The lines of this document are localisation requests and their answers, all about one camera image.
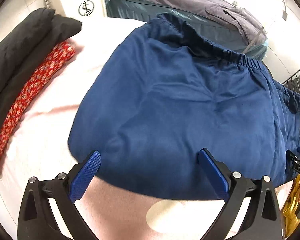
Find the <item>red floral garment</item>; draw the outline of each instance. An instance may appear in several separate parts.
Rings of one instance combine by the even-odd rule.
[[[67,42],[56,45],[23,86],[17,99],[12,104],[0,130],[0,160],[9,138],[19,122],[23,112],[42,90],[45,84],[75,54],[74,48]]]

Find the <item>mattress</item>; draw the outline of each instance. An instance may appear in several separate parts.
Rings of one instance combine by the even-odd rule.
[[[188,22],[201,36],[228,49],[242,53],[249,44],[243,34],[247,31],[241,29],[241,23],[237,27],[232,26],[226,21],[218,21],[219,16],[215,17],[214,12],[209,11],[209,13],[206,13],[205,10],[208,11],[209,9],[208,6],[204,9],[207,1],[225,8],[232,7],[231,4],[223,0],[110,0],[106,4],[106,10],[108,17],[135,19],[145,22],[156,17],[157,14],[172,13]],[[258,28],[261,28],[262,25],[258,21],[255,23]],[[248,57],[257,60],[263,59],[268,41],[267,39],[260,39],[260,41],[255,42],[248,49],[246,52]]]
[[[24,113],[10,138],[0,170],[0,195],[15,223],[23,192],[31,176],[53,179],[76,161],[67,139],[84,95],[115,48],[143,22],[102,18],[84,23],[71,43],[78,52],[50,81]],[[280,207],[292,182],[276,191]],[[50,201],[62,233],[71,237],[55,201]],[[135,194],[96,176],[75,205],[100,240],[198,240],[212,224],[224,202],[172,201]],[[246,198],[228,236],[240,227],[249,204]]]

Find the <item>elastic waistband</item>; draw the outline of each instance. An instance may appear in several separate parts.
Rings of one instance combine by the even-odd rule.
[[[165,33],[154,32],[156,36],[154,38],[158,40],[171,39],[171,35],[174,34],[175,37],[173,39],[178,38],[178,43],[183,46],[188,46],[195,56],[227,60],[230,63],[236,63],[238,66],[243,65],[251,69],[258,69],[270,75],[267,68],[260,61],[249,58],[242,53],[229,50],[200,36],[187,22],[173,14],[158,14],[156,18],[149,22],[149,25],[152,25],[151,23],[155,21],[164,22],[170,27],[170,31]]]

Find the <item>blue shorts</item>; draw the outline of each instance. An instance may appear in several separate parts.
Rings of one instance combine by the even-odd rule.
[[[101,179],[154,197],[217,199],[197,164],[204,147],[231,171],[269,175],[277,187],[296,175],[285,152],[300,146],[300,94],[261,62],[161,14],[114,51],[68,144],[78,161],[100,152]]]

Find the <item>circular logo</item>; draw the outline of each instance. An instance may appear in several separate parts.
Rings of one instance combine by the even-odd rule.
[[[88,16],[93,12],[93,9],[94,9],[94,4],[92,1],[90,0],[84,1],[79,6],[79,14],[82,16]]]

